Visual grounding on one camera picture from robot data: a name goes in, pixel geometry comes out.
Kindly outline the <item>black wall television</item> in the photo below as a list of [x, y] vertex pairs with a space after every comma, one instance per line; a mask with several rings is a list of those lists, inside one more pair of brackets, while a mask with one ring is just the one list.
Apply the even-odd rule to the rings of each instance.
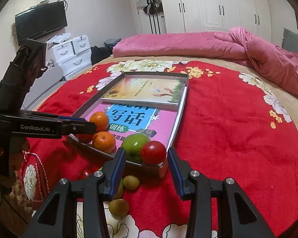
[[37, 39], [68, 26], [64, 1], [46, 3], [15, 15], [17, 43]]

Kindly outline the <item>white wardrobe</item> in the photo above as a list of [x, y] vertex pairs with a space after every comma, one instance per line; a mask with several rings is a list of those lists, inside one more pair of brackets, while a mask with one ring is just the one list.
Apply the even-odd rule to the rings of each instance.
[[[228, 32], [241, 26], [271, 40], [268, 0], [160, 0], [163, 4], [162, 34], [203, 31]], [[137, 33], [143, 34], [136, 6], [131, 0]]]

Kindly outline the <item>red cherry tomato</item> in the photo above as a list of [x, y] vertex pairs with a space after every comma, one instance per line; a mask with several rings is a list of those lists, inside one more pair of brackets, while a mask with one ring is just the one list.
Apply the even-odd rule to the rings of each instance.
[[87, 177], [89, 177], [90, 175], [92, 175], [94, 173], [94, 169], [92, 168], [84, 168], [82, 169], [79, 173], [78, 173], [78, 179], [86, 179]]
[[166, 147], [159, 141], [150, 141], [140, 151], [141, 160], [148, 165], [158, 165], [166, 158]]

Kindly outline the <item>orange mandarin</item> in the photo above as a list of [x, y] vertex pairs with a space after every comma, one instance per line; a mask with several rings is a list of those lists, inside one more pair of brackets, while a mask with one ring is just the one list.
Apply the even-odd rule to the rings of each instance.
[[92, 146], [104, 153], [111, 153], [115, 150], [116, 140], [109, 132], [98, 132], [92, 139]]
[[93, 140], [93, 134], [76, 134], [75, 137], [81, 143], [90, 143]]
[[109, 117], [104, 112], [95, 112], [89, 121], [96, 125], [96, 132], [104, 132], [109, 128]]

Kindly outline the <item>yellow landscape cover book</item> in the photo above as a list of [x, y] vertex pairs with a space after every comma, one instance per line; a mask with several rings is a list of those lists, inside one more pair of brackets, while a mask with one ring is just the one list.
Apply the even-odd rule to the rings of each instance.
[[104, 94], [102, 101], [177, 110], [184, 87], [182, 80], [124, 78]]

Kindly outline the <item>small brown longan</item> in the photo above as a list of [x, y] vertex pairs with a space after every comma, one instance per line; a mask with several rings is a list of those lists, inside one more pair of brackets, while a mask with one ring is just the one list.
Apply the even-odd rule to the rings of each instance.
[[124, 199], [115, 199], [109, 203], [109, 211], [115, 217], [124, 217], [128, 214], [130, 206]]
[[128, 190], [136, 190], [140, 186], [140, 180], [136, 176], [128, 175], [124, 177], [123, 185]]

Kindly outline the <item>white drawer cabinet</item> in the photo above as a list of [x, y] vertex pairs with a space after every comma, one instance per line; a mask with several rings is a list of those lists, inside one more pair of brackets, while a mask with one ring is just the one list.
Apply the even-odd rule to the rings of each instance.
[[68, 81], [87, 67], [92, 66], [91, 46], [87, 35], [77, 36], [47, 50], [46, 61], [63, 70], [63, 79]]

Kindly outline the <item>hanging bags on door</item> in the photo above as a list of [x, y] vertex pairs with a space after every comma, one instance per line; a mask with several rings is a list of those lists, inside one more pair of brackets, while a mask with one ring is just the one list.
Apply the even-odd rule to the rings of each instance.
[[160, 0], [137, 0], [141, 31], [143, 34], [161, 34], [164, 17], [163, 4]]

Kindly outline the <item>beige bed sheet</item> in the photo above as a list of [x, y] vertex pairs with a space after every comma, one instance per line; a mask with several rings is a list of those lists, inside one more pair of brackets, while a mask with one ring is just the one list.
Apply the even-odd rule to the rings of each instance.
[[73, 79], [78, 78], [81, 75], [84, 75], [85, 72], [92, 70], [94, 67], [99, 66], [100, 64], [106, 64], [106, 63], [116, 63], [121, 61], [128, 61], [128, 60], [161, 60], [161, 61], [201, 61], [205, 63], [210, 63], [217, 65], [222, 68], [227, 68], [231, 70], [240, 71], [243, 73], [247, 73], [250, 75], [253, 75], [259, 79], [262, 80], [264, 84], [266, 84], [273, 93], [277, 96], [281, 104], [286, 108], [288, 113], [290, 113], [290, 116], [294, 123], [296, 124], [297, 130], [298, 130], [298, 98], [294, 95], [282, 90], [281, 88], [277, 87], [270, 81], [267, 81], [260, 77], [258, 73], [256, 73], [254, 70], [243, 66], [239, 63], [230, 62], [224, 59], [209, 59], [209, 58], [188, 58], [188, 57], [122, 57], [122, 58], [113, 58], [109, 57], [101, 62], [98, 62], [92, 66], [87, 66], [83, 70], [77, 72], [74, 74]]

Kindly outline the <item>pink Chinese workbook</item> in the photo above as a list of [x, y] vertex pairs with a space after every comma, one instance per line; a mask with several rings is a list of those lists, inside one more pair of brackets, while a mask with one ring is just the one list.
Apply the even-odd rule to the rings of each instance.
[[117, 141], [117, 146], [129, 135], [143, 133], [152, 141], [159, 141], [165, 147], [174, 136], [172, 134], [176, 122], [176, 111], [154, 107], [100, 103], [93, 105], [82, 117], [89, 120], [97, 111], [109, 117], [109, 132]]

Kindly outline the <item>pink rumpled duvet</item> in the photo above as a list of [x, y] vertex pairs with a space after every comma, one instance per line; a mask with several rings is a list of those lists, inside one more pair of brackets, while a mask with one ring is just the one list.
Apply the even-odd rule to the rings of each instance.
[[288, 52], [243, 27], [233, 27], [228, 32], [131, 36], [114, 46], [113, 56], [223, 59], [252, 68], [298, 97], [298, 54]]

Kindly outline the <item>green apple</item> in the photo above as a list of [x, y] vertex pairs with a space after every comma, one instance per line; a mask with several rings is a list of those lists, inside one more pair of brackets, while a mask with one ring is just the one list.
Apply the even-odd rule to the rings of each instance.
[[114, 200], [120, 199], [123, 196], [124, 193], [124, 185], [123, 185], [123, 179], [120, 180], [119, 188], [117, 194], [114, 196]]
[[120, 145], [126, 154], [126, 159], [134, 163], [141, 163], [140, 152], [144, 144], [150, 142], [150, 138], [143, 133], [135, 133], [127, 136]]

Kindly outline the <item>grey shallow cardboard tray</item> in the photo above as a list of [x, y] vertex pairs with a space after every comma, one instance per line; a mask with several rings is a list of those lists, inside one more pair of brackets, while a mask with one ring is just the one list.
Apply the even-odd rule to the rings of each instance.
[[169, 148], [181, 122], [188, 81], [188, 75], [182, 73], [124, 72], [73, 116], [89, 120], [95, 112], [106, 113], [117, 147], [126, 137], [140, 133]]

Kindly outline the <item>black bag on floor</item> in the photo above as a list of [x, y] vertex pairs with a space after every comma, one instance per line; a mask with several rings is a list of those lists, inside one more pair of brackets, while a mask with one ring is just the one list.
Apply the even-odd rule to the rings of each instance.
[[91, 48], [91, 63], [92, 65], [101, 62], [102, 60], [110, 57], [112, 55], [112, 48], [109, 47], [97, 47]]

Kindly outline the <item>red floral blanket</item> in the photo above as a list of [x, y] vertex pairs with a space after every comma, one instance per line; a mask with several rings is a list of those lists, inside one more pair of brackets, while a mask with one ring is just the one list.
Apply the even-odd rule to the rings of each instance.
[[[39, 111], [70, 116], [122, 72], [154, 70], [142, 63], [94, 66]], [[199, 61], [157, 64], [158, 70], [189, 74], [175, 141], [180, 158], [209, 178], [236, 178], [277, 237], [298, 237], [298, 107], [289, 113], [291, 106], [281, 106], [276, 92], [245, 73]], [[66, 138], [30, 144], [18, 174], [34, 209], [60, 178], [81, 179], [85, 169], [91, 173], [104, 164]], [[110, 237], [185, 237], [190, 203], [177, 196], [169, 171], [163, 179], [142, 177], [140, 187], [125, 189], [123, 198], [130, 205], [123, 218], [113, 217], [104, 203]]]

